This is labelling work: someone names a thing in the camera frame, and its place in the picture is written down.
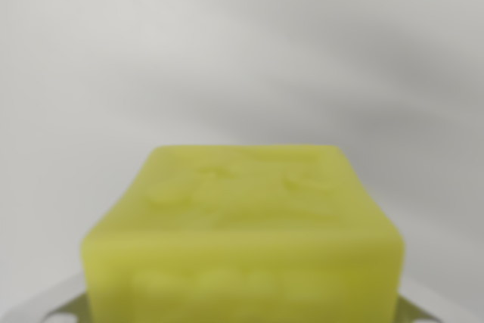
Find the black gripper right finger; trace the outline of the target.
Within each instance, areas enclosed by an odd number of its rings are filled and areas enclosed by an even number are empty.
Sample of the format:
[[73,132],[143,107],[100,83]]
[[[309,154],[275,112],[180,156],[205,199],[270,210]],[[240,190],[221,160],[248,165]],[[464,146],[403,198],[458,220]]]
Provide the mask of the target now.
[[446,301],[433,295],[399,295],[395,322],[444,322]]

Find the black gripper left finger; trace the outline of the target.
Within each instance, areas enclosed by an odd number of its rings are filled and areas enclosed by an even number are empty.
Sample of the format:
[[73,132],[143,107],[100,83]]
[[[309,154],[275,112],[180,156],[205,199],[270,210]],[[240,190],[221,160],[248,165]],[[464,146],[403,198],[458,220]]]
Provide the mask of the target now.
[[91,322],[85,278],[76,274],[11,310],[11,322]]

